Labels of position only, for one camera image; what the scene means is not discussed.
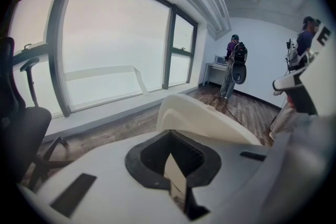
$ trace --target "window frame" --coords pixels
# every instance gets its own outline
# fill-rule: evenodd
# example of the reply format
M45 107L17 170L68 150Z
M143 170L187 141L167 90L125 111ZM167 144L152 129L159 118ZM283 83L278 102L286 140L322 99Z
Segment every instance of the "window frame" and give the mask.
M7 13L3 21L3 27L1 29L2 36L8 35L9 24L13 16L15 6L19 1L21 0L13 0L7 10ZM162 89L165 90L165 89L168 89L169 87L169 74L170 74L172 54L180 54L180 55L190 57L190 65L189 65L188 75L187 75L187 80L186 80L186 83L190 83L194 54L195 54L198 24L188 14L186 14L184 11L178 8L175 4L172 4L167 0L155 0L155 1L158 1L161 4L170 8L167 35L166 35L166 40L165 40L165 56L164 56L164 63L163 63ZM67 3L68 3L68 0L54 0L51 6L50 16L47 22L47 41L46 43L38 47L34 47L34 48L27 49L25 51L22 51L16 54L13 58L13 65L18 65L33 57L39 57L45 54L48 55L49 71L50 71L50 76L51 76L51 80L53 83L52 86L54 87L54 92L55 92L57 101L59 103L59 106L61 108L61 111L64 117L68 117L71 114L71 109L69 108L69 104L67 102L68 98L66 98L66 96L68 96L67 89L65 86L65 81L62 78L62 56L61 56L62 38L60 37L60 33L62 33L62 27L64 23L64 15L65 15ZM191 52L173 47L176 15L181 16L184 20L186 20L188 23L190 23L194 27L193 34L192 34Z

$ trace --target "window sill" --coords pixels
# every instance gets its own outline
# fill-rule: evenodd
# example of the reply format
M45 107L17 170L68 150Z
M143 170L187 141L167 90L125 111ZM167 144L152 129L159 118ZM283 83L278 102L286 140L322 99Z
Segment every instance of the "window sill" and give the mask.
M163 99L174 93L188 93L197 86L183 84L167 90L150 92L116 102L111 102L93 108L72 113L69 117L52 119L47 130L45 141L51 141L57 136L66 137L116 121L133 113L161 104Z

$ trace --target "window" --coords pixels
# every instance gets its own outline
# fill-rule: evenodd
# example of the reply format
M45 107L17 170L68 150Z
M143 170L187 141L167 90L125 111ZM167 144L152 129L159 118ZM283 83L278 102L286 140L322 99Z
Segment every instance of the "window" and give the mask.
M163 89L189 83L196 44L197 23L172 6L163 77Z
M176 15L173 47L184 48L185 51L191 52L193 30L194 27L190 23L180 15Z
M10 22L8 36L15 41L14 54L26 44L46 43L47 22L54 0L21 0L17 3Z
M187 81L189 65L189 56L172 54L169 87L184 84Z
M168 16L155 0L69 0L62 53L70 108L142 94L139 74L148 91L161 89Z

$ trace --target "desk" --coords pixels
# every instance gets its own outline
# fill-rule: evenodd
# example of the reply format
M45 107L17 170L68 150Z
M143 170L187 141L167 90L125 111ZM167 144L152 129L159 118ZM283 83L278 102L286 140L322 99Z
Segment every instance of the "desk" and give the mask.
M205 85L205 81L206 81L207 84L209 84L209 74L210 74L211 69L226 71L226 68L227 68L227 66L218 65L216 63L207 63L206 66L205 66L202 86Z

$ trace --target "large window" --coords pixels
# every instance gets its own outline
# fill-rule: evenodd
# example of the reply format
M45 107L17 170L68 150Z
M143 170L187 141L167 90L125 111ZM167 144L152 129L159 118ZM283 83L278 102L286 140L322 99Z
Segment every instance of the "large window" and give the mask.
M38 104L54 116L190 80L197 23L166 0L20 0L11 12L14 78L27 106L19 69L33 57Z
M141 94L129 66L139 71L148 91L161 89L168 16L169 8L155 0L69 0L63 28L64 73L102 71L78 79L75 73L75 79L67 81L70 108Z
M15 41L14 54L46 43L47 25L54 0L21 0L16 4L8 36Z
M46 31L49 13L54 0L21 0L16 4L8 36L14 39L14 54L19 54L26 44L28 49L46 43ZM31 72L38 105L48 109L53 116L62 115L57 102L49 71L48 55L40 55L40 62L33 66ZM13 68L17 89L26 102L26 106L34 106L28 86L26 72L20 72L25 61Z

